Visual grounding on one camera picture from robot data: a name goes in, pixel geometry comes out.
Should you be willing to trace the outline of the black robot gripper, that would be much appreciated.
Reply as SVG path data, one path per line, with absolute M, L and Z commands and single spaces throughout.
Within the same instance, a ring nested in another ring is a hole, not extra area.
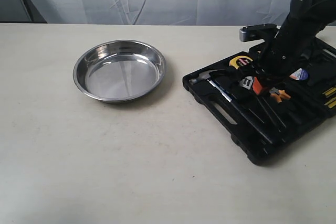
M 265 41 L 258 59 L 238 69 L 239 83 L 253 84 L 256 95 L 267 95 L 272 81 L 282 81 L 297 69 L 302 52 L 318 32 L 317 21 L 285 19 L 275 37 Z

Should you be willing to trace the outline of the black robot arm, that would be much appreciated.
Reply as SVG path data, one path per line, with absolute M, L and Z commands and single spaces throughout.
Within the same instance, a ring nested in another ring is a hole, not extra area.
M 242 87 L 257 95 L 283 82 L 300 65 L 302 53 L 316 35 L 335 21 L 335 0 L 291 0 L 290 11 L 280 28 L 275 24 L 245 26 L 242 42 L 264 40 L 250 64 L 239 69 Z

